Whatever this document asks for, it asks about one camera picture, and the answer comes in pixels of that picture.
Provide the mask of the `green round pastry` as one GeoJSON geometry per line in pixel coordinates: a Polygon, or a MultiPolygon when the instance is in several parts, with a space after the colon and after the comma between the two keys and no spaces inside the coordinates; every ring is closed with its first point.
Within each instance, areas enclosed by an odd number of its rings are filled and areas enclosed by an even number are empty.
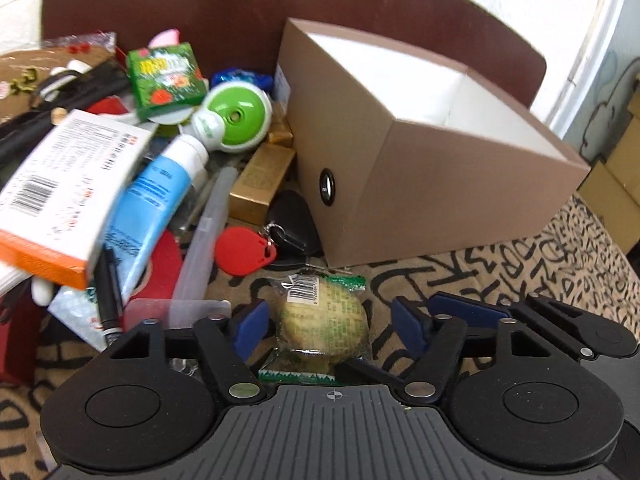
{"type": "Polygon", "coordinates": [[[371,356],[370,327],[359,275],[290,274],[273,278],[276,346],[258,377],[270,384],[336,385],[335,367],[371,356]]]}

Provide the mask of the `black marker pen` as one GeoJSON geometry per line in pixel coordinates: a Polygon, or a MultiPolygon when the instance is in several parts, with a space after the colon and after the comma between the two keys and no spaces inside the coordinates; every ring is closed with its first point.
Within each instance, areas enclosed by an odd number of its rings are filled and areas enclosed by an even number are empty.
{"type": "Polygon", "coordinates": [[[94,286],[102,334],[110,346],[122,334],[122,294],[115,255],[106,245],[102,247],[94,269],[94,286]]]}

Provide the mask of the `clear plastic tube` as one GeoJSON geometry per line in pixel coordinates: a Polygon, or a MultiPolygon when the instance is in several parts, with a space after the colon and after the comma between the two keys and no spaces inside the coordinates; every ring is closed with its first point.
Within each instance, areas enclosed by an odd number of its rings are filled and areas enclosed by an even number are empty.
{"type": "Polygon", "coordinates": [[[203,300],[206,295],[214,263],[214,246],[227,223],[229,195],[238,175],[238,170],[234,167],[224,167],[218,172],[186,252],[169,303],[171,310],[191,307],[195,301],[203,300]]]}

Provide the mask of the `red tape roll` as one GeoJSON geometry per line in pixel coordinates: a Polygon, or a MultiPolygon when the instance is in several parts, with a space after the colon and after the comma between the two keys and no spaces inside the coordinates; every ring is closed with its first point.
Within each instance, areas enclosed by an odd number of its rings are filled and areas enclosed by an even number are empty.
{"type": "Polygon", "coordinates": [[[181,266],[180,247],[171,232],[166,230],[158,240],[130,299],[170,299],[181,266]]]}

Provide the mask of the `red key fob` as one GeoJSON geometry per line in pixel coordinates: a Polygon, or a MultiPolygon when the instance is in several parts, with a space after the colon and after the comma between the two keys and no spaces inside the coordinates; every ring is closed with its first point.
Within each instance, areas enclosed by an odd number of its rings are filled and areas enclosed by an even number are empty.
{"type": "Polygon", "coordinates": [[[231,276],[247,276],[277,258],[273,241],[244,226],[229,226],[216,240],[214,260],[221,271],[231,276]]]}

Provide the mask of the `patterned beige blanket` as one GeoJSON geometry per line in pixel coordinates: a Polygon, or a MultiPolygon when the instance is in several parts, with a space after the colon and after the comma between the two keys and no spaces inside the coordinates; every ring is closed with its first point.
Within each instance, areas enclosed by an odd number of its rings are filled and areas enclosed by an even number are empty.
{"type": "MultiPolygon", "coordinates": [[[[435,292],[498,304],[530,292],[605,316],[639,330],[639,278],[596,216],[573,195],[542,231],[502,244],[360,266],[367,281],[362,295],[376,364],[400,373],[410,361],[390,327],[396,296],[424,300],[435,292]]],[[[96,352],[55,318],[41,323],[32,387],[1,390],[1,475],[42,479],[47,467],[36,433],[39,412],[51,392],[96,352]]]]}

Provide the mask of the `black leather key pouch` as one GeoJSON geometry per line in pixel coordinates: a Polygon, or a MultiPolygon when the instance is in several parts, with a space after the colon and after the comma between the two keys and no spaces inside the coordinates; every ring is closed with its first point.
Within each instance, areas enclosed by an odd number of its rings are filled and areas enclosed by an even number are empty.
{"type": "Polygon", "coordinates": [[[310,258],[323,256],[314,219],[303,196],[293,190],[277,192],[269,206],[264,233],[273,242],[277,257],[267,269],[293,271],[310,258]]]}

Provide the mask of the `blue white cream tube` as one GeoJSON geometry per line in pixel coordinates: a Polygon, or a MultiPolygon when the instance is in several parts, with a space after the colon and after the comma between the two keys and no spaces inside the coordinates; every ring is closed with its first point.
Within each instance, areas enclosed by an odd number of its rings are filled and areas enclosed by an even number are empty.
{"type": "Polygon", "coordinates": [[[134,293],[157,242],[206,162],[208,151],[199,140],[176,136],[122,194],[105,237],[114,252],[122,300],[134,293]]]}

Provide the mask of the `gold cardboard box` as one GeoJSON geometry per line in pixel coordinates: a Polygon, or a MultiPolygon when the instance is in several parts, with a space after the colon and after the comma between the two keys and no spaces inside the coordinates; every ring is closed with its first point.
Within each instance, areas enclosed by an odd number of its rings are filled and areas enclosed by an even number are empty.
{"type": "Polygon", "coordinates": [[[261,226],[294,157],[292,148],[262,144],[232,186],[229,216],[261,226]]]}

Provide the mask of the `brown cardboard storage box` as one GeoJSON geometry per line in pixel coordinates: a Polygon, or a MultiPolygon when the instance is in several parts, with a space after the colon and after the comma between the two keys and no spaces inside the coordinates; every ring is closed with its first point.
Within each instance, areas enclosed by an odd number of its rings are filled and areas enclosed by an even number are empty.
{"type": "Polygon", "coordinates": [[[331,266],[535,235],[588,174],[476,70],[368,32],[289,20],[276,89],[331,266]]]}

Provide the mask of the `stacked cardboard boxes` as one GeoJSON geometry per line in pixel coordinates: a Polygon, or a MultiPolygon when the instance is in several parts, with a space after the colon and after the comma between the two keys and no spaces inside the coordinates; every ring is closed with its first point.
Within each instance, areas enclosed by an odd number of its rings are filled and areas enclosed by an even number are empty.
{"type": "Polygon", "coordinates": [[[578,193],[626,254],[639,243],[639,91],[628,105],[631,121],[606,162],[597,162],[578,193]]]}

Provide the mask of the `white orange medicine box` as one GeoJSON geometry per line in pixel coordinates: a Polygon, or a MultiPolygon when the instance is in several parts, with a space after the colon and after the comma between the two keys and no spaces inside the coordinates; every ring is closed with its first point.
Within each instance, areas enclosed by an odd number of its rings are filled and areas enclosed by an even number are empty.
{"type": "Polygon", "coordinates": [[[1,292],[32,276],[83,289],[152,132],[73,110],[1,190],[1,292]]]}

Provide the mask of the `green white round humidifier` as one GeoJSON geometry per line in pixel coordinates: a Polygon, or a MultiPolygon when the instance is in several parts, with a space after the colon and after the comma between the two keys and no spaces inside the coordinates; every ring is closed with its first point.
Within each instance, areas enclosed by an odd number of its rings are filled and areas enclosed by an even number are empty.
{"type": "Polygon", "coordinates": [[[227,81],[207,93],[193,113],[190,133],[210,151],[242,153],[262,143],[271,125],[265,91],[245,81],[227,81]]]}

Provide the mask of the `blue foil packet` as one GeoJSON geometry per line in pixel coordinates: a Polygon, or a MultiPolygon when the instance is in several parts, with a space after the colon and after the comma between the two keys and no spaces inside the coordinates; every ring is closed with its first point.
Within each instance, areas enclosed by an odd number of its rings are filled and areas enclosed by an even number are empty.
{"type": "Polygon", "coordinates": [[[256,73],[252,70],[242,70],[242,68],[228,68],[228,70],[221,70],[218,73],[214,73],[210,78],[209,87],[213,88],[218,84],[223,84],[229,81],[243,81],[249,84],[254,84],[257,88],[266,93],[270,93],[273,88],[273,76],[256,73]]]}

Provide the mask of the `dark brown wooden headboard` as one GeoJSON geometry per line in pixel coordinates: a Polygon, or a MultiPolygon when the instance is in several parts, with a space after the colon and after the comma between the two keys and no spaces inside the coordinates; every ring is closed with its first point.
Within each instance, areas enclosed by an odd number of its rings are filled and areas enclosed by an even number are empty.
{"type": "Polygon", "coordinates": [[[470,0],[42,0],[47,38],[114,32],[126,51],[175,28],[206,75],[270,73],[288,18],[373,32],[471,66],[524,105],[547,64],[525,39],[470,0]]]}

